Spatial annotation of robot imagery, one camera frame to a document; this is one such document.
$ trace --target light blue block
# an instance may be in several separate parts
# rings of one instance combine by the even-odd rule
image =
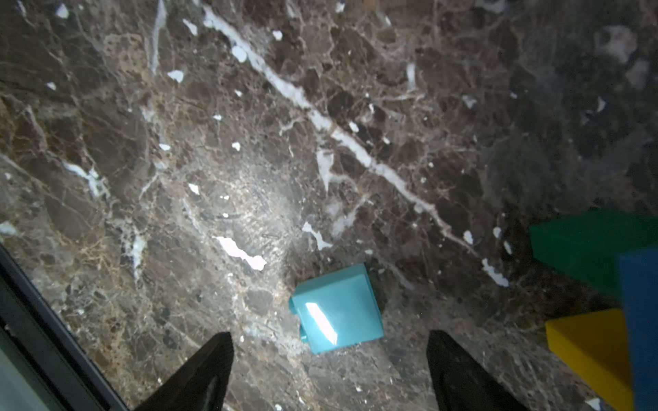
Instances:
[[[363,264],[299,284],[288,301],[313,354],[384,336],[382,315]]]

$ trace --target yellow block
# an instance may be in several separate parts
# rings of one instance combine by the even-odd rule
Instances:
[[[546,322],[548,347],[617,411],[633,410],[626,320],[612,309]]]

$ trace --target brown marble floor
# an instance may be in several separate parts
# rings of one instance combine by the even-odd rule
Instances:
[[[658,210],[657,4],[3,1],[2,242],[129,406],[230,330],[229,411],[435,410],[445,329],[585,409],[543,322],[615,302],[527,227]],[[386,337],[311,355],[287,299],[357,262]]]

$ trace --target blue block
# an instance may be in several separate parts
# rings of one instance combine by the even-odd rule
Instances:
[[[658,249],[619,257],[624,317],[628,329],[633,403],[637,411],[658,404]]]
[[[382,315],[363,264],[299,284],[288,301],[313,354],[384,336]]]

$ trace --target green block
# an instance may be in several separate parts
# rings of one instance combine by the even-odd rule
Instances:
[[[531,226],[530,241],[539,261],[620,297],[617,260],[622,253],[658,244],[658,218],[592,210]]]

